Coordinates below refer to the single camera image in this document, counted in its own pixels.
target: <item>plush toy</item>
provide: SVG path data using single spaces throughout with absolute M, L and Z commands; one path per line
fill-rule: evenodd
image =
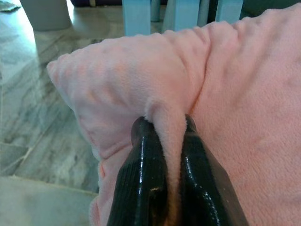
M 59 57 L 48 72 L 101 159 L 93 225 L 107 224 L 139 116 L 161 141 L 166 225 L 177 222 L 186 113 L 250 225 L 300 224 L 301 4 L 235 24 L 104 40 Z

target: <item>soft fabric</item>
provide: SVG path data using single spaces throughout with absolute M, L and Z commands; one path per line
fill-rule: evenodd
M 250 225 L 301 222 L 301 4 L 235 24 L 105 40 L 49 63 L 51 80 L 101 159 L 92 224 L 105 226 L 132 123 L 154 123 L 179 216 L 190 114 L 228 172 Z

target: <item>pink fleece blanket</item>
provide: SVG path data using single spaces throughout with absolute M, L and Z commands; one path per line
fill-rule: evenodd
M 154 123 L 179 211 L 185 114 L 228 172 L 250 225 L 301 223 L 301 4 L 235 24 L 104 40 L 49 63 L 51 80 L 101 158 L 91 205 L 105 226 L 139 116 Z

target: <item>marble floor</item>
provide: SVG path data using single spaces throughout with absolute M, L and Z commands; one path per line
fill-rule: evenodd
M 124 35 L 121 7 L 74 8 L 72 26 L 34 32 L 23 8 L 0 12 L 0 176 L 96 192 L 97 160 L 46 65 L 106 38 Z M 153 23 L 152 31 L 162 23 Z

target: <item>pink plush fabric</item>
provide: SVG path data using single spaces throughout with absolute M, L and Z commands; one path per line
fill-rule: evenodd
M 227 170 L 250 225 L 301 222 L 301 4 L 230 25 L 105 40 L 49 63 L 100 156 L 92 224 L 105 226 L 139 116 L 153 122 L 177 221 L 185 114 Z

